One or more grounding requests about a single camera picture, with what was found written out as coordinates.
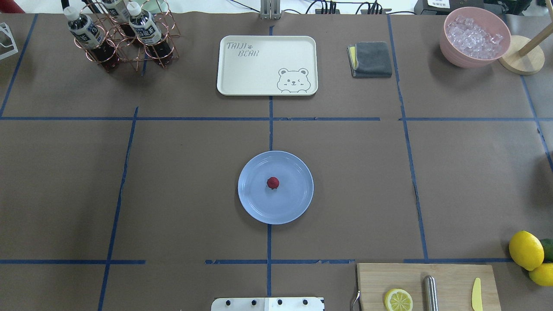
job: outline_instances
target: bottle cap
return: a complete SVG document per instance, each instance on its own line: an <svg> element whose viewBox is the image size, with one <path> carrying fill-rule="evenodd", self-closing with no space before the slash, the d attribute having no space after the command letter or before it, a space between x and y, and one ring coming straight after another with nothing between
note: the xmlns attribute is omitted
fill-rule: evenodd
<svg viewBox="0 0 553 311"><path fill-rule="evenodd" d="M77 20L79 19L80 14L81 12L75 7L66 7L64 9L64 15L65 17L67 17L68 20Z"/></svg>
<svg viewBox="0 0 553 311"><path fill-rule="evenodd" d="M129 4L127 4L127 10L129 11L129 14L132 16L138 16L142 11L142 9L140 8L140 4L132 1L129 1Z"/></svg>

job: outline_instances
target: bear drawing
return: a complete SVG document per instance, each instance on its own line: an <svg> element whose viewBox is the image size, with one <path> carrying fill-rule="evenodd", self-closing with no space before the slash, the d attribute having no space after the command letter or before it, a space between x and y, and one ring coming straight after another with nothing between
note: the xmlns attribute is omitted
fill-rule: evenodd
<svg viewBox="0 0 553 311"><path fill-rule="evenodd" d="M278 71L280 79L276 86L282 93L307 93L311 83L307 79L309 72L305 68L298 71L282 68Z"/></svg>

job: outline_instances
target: bottle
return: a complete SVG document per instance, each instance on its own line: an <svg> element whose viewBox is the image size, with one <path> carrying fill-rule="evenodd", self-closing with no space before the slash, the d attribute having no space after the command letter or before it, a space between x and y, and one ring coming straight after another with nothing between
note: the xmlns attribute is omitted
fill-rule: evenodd
<svg viewBox="0 0 553 311"><path fill-rule="evenodd" d="M69 31L81 46L94 55L108 72L119 65L115 48L107 43L104 34L98 30L90 17L81 14L74 7L66 7L64 15L68 19Z"/></svg>
<svg viewBox="0 0 553 311"><path fill-rule="evenodd" d="M129 24L134 29L134 32L141 39L142 43L146 44L148 54L154 59L158 65L168 65L173 59L173 51L163 40L163 34L155 24L152 14L140 8L140 4L129 2L127 9L131 14Z"/></svg>
<svg viewBox="0 0 553 311"><path fill-rule="evenodd" d="M127 37L134 38L136 34L133 28L129 25L129 11L124 0L102 0L103 6L113 19L119 24L121 31Z"/></svg>

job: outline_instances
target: red berry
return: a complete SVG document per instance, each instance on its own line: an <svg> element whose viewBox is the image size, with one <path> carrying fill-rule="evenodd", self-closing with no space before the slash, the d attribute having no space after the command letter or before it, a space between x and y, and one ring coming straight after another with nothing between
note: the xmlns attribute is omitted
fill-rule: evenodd
<svg viewBox="0 0 553 311"><path fill-rule="evenodd" d="M276 177L271 177L271 178L267 179L267 186L271 189L278 188L279 184L280 184L280 182L278 181L278 179Z"/></svg>

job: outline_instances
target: red object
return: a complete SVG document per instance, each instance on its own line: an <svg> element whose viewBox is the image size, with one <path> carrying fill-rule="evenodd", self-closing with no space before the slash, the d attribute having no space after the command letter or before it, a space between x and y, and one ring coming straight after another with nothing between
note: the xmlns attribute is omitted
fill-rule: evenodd
<svg viewBox="0 0 553 311"><path fill-rule="evenodd" d="M278 181L278 179L276 177L271 177L269 179L267 179L267 186L271 189L276 189L278 188L278 185L280 185L280 182Z"/></svg>
<svg viewBox="0 0 553 311"><path fill-rule="evenodd" d="M2 13L25 13L25 11L23 11L21 9L21 7L19 7L19 5L17 5L17 3L14 0L1 0L0 1L0 12L2 12Z"/></svg>

